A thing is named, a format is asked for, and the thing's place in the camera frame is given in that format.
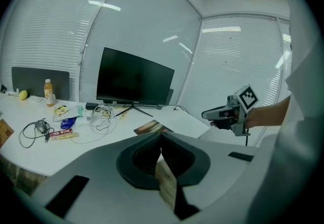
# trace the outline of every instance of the wooden floor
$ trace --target wooden floor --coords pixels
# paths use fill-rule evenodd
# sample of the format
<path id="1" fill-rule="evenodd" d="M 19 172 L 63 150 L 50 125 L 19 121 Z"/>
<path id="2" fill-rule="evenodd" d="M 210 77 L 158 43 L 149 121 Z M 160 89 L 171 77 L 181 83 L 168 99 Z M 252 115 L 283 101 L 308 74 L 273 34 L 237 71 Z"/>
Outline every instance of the wooden floor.
<path id="1" fill-rule="evenodd" d="M 28 195 L 32 195 L 35 189 L 47 178 L 44 175 L 22 169 L 2 156 L 0 156 L 0 169 L 15 187 L 23 190 Z M 155 178 L 160 184 L 161 197 L 174 210 L 177 181 L 164 160 L 156 165 Z"/>

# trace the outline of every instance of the black monitor screen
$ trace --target black monitor screen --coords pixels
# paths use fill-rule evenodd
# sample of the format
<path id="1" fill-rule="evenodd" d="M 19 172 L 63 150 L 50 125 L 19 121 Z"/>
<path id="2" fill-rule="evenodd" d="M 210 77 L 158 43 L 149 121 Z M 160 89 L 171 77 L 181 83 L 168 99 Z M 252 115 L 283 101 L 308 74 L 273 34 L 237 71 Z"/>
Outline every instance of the black monitor screen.
<path id="1" fill-rule="evenodd" d="M 105 48 L 99 69 L 97 99 L 164 104 L 173 74 L 173 69 L 155 62 Z"/>

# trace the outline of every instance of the monitor stand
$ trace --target monitor stand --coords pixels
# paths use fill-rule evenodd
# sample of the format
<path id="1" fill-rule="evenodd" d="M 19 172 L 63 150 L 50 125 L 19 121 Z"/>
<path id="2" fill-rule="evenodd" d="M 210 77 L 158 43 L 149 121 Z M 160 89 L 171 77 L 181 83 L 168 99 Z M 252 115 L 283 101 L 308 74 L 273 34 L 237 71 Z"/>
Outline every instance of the monitor stand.
<path id="1" fill-rule="evenodd" d="M 141 113 L 144 113 L 144 114 L 146 114 L 146 115 L 148 115 L 148 116 L 153 117 L 152 115 L 150 115 L 150 114 L 148 114 L 148 113 L 142 111 L 141 109 L 138 109 L 135 105 L 131 105 L 131 106 L 130 106 L 129 108 L 127 108 L 125 111 L 118 113 L 116 116 L 119 116 L 119 115 L 121 115 L 121 114 L 123 114 L 123 113 L 126 113 L 127 111 L 132 110 L 132 109 L 135 109 L 135 110 L 137 110 L 137 111 L 139 111 L 139 112 L 141 112 Z"/>

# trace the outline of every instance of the orange juice bottle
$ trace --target orange juice bottle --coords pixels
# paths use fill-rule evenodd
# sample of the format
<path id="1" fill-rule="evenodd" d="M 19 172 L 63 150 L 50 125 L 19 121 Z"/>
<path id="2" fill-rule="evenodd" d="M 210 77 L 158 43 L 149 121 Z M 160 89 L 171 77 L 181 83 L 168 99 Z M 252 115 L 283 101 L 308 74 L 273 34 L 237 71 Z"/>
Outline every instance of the orange juice bottle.
<path id="1" fill-rule="evenodd" d="M 54 106 L 53 86 L 50 79 L 45 80 L 44 91 L 45 91 L 46 105 L 48 107 Z"/>

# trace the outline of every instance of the white table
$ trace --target white table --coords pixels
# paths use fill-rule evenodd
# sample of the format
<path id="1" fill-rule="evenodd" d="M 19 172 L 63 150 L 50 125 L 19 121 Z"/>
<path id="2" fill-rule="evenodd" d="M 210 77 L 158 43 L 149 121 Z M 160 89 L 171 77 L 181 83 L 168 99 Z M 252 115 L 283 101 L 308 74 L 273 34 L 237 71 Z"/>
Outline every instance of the white table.
<path id="1" fill-rule="evenodd" d="M 55 107 L 59 105 L 85 106 L 85 103 L 58 101 Z M 51 127 L 55 130 L 60 130 L 60 123 L 52 121 L 53 109 L 54 107 L 49 108 L 46 106 L 45 100 L 40 103 L 31 103 L 28 99 L 21 101 L 18 97 L 0 94 L 0 111 L 3 113 L 0 119 L 4 119 L 14 130 L 14 133 L 1 147 L 0 154 L 19 167 L 38 174 L 51 176 L 90 149 L 136 136 L 134 130 L 152 120 L 157 120 L 176 133 L 193 138 L 199 138 L 209 129 L 208 126 L 182 111 L 180 108 L 174 111 L 174 107 L 172 106 L 163 107 L 161 110 L 141 107 L 143 111 L 148 112 L 153 117 L 138 112 L 137 110 L 130 110 L 124 119 L 111 119 L 111 126 L 106 135 L 107 129 L 97 131 L 95 127 L 90 127 L 86 123 L 85 118 L 78 118 L 72 129 L 74 132 L 79 133 L 79 137 L 73 138 L 73 140 L 78 143 L 94 142 L 76 144 L 70 139 L 64 139 L 56 141 L 49 140 L 45 143 L 45 138 L 39 138 L 35 140 L 30 148 L 23 148 L 19 143 L 18 135 L 30 122 L 46 118 L 45 121 Z M 114 109 L 115 114 L 120 111 L 121 109 Z M 102 120 L 100 119 L 100 114 L 97 113 L 91 125 L 98 125 Z M 33 126 L 30 126 L 29 131 L 25 133 L 33 137 Z M 32 142 L 32 140 L 28 140 L 23 135 L 21 136 L 21 140 L 25 146 L 28 146 Z"/>

